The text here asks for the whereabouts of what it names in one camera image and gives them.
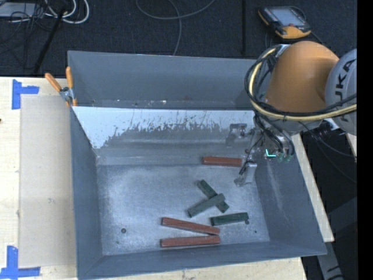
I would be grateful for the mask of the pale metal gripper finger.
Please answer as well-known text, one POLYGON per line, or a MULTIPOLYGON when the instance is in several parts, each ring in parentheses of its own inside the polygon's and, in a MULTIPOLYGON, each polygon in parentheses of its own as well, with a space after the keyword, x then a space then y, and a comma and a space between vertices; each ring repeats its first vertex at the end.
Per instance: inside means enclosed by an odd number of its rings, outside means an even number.
POLYGON ((237 178, 234 179, 236 186, 245 186, 255 180, 255 172, 257 163, 253 160, 246 162, 238 173, 237 178))
POLYGON ((229 133, 226 136, 226 146, 233 146, 236 139, 242 139, 247 132, 247 124, 230 124, 229 133))

